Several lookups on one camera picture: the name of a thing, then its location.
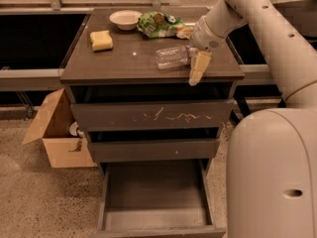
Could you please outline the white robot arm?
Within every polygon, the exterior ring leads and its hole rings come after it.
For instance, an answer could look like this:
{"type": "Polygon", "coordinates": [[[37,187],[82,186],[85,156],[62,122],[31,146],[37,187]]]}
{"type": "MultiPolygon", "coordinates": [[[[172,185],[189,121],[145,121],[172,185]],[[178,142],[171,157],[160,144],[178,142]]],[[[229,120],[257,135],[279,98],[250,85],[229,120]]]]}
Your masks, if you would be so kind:
{"type": "Polygon", "coordinates": [[[285,102],[255,112],[228,145],[228,238],[317,238],[317,52],[271,0],[219,0],[194,26],[213,51],[248,25],[285,102]]]}

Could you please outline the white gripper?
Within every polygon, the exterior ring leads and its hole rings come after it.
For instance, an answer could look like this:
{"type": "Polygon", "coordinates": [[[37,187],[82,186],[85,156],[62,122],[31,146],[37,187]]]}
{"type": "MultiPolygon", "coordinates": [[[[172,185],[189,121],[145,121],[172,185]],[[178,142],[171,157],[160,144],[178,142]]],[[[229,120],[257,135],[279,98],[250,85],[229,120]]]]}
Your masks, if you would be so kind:
{"type": "Polygon", "coordinates": [[[223,37],[217,36],[207,25],[205,16],[202,16],[194,27],[178,27],[176,36],[180,39],[189,39],[191,44],[200,50],[191,60],[189,74],[189,85],[197,85],[205,70],[207,69],[214,50],[218,49],[225,41],[223,37]]]}

